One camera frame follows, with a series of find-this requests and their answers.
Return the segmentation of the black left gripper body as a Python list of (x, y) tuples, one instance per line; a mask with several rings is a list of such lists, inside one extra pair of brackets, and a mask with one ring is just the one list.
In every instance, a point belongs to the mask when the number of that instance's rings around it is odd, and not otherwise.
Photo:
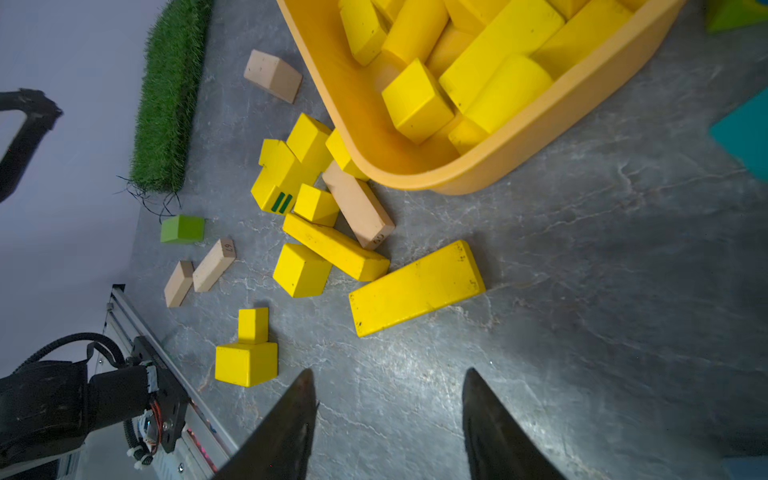
[(1, 201), (4, 201), (17, 189), (35, 151), (63, 111), (43, 91), (24, 88), (2, 92), (1, 111), (20, 111), (26, 116), (1, 160)]

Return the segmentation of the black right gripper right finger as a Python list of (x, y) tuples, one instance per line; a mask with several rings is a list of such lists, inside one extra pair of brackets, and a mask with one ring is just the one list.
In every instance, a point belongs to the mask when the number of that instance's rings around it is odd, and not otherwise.
[(466, 372), (462, 404), (471, 478), (565, 479), (474, 368)]

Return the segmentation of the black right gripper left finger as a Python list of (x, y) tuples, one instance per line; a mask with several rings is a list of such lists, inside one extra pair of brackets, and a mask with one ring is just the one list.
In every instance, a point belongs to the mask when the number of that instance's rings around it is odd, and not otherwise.
[(318, 401), (314, 374), (303, 370), (216, 479), (304, 479)]

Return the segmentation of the yellow plastic tub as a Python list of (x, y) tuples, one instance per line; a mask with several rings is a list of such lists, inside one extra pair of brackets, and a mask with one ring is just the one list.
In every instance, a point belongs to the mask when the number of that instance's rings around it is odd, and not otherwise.
[(283, 1), (353, 163), (461, 195), (516, 169), (634, 76), (678, 1)]

